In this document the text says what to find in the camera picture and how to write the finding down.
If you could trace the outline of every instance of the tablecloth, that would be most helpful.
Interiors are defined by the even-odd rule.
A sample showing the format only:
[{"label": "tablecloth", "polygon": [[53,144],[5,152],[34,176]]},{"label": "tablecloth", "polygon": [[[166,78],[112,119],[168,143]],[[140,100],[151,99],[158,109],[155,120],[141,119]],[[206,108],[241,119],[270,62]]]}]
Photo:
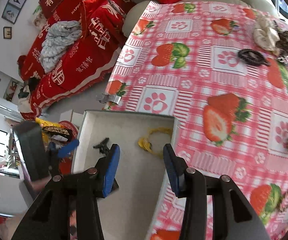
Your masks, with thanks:
[{"label": "tablecloth", "polygon": [[[288,68],[254,43],[258,14],[220,2],[150,2],[106,89],[121,102],[106,109],[177,117],[175,153],[206,175],[229,175],[271,238],[280,239],[288,229]],[[262,52],[271,66],[240,60],[237,52],[248,48]],[[184,207],[185,199],[168,186],[152,233],[180,230]],[[207,220],[206,239],[212,239],[211,198]]]}]

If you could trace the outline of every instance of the red quilt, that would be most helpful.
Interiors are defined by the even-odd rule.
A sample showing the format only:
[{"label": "red quilt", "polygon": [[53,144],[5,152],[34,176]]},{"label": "red quilt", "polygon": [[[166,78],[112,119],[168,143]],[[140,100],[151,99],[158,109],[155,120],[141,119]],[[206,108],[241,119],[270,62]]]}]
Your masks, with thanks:
[{"label": "red quilt", "polygon": [[[73,1],[74,6],[70,0],[65,0],[58,6],[36,38],[24,62],[27,69],[22,72],[23,80],[36,74],[43,76],[31,93],[29,99],[31,111],[21,112],[27,120],[39,116],[43,107],[79,93],[100,81],[106,73],[112,71],[121,51],[120,47],[126,41],[122,34],[123,17],[116,13],[107,0],[80,0],[77,5],[76,0]],[[112,1],[126,14],[135,5],[131,0]],[[49,26],[57,21],[79,20],[81,13],[86,16],[81,19],[81,25],[86,28],[84,36],[74,43],[52,72],[44,74],[37,58]]]}]

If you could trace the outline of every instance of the blue object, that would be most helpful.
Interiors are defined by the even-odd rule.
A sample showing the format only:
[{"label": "blue object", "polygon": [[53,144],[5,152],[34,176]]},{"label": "blue object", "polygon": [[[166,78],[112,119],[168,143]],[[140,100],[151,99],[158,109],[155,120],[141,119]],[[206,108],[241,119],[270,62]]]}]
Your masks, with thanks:
[{"label": "blue object", "polygon": [[180,182],[179,177],[176,174],[175,167],[172,163],[169,151],[167,146],[163,147],[163,160],[167,172],[168,179],[170,181],[171,189],[174,192],[175,196],[178,196],[180,193]]},{"label": "blue object", "polygon": [[63,146],[61,149],[59,149],[59,152],[57,154],[57,157],[59,158],[65,158],[71,151],[73,151],[78,145],[80,144],[80,141],[77,139],[74,139],[69,144]]},{"label": "blue object", "polygon": [[118,166],[118,162],[120,161],[120,147],[117,144],[112,145],[111,150],[113,150],[112,158],[110,160],[110,163],[108,164],[108,168],[106,170],[105,176],[104,176],[104,185],[103,185],[103,197],[107,197],[108,194],[112,191],[113,182],[115,179],[115,174]]}]

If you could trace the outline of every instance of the clothing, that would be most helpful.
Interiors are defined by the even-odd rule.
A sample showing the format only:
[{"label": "clothing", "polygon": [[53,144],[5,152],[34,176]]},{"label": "clothing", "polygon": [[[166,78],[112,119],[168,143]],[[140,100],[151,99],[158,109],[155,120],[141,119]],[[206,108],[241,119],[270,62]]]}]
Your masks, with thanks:
[{"label": "clothing", "polygon": [[52,71],[68,47],[82,35],[78,21],[63,21],[53,24],[42,43],[40,62],[45,73]]}]

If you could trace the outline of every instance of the blue gripper pad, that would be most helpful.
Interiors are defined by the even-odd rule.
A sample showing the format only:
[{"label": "blue gripper pad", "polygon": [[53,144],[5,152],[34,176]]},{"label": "blue gripper pad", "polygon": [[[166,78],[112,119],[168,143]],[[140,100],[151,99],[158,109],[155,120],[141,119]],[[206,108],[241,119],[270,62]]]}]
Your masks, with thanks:
[{"label": "blue gripper pad", "polygon": [[59,152],[57,154],[57,157],[59,158],[65,158],[71,151],[73,151],[78,145],[80,144],[80,141],[77,139],[72,140],[67,145],[63,146],[61,149],[59,149]]},{"label": "blue gripper pad", "polygon": [[184,170],[187,168],[187,164],[185,160],[175,155],[171,144],[165,144],[163,159],[172,191],[175,196],[183,197],[182,192],[186,188]]},{"label": "blue gripper pad", "polygon": [[115,179],[115,174],[118,166],[118,162],[120,161],[120,147],[117,144],[113,144],[110,151],[113,151],[111,160],[108,164],[108,168],[106,170],[104,176],[104,185],[103,185],[103,197],[107,197],[108,194],[112,191],[113,182]]}]

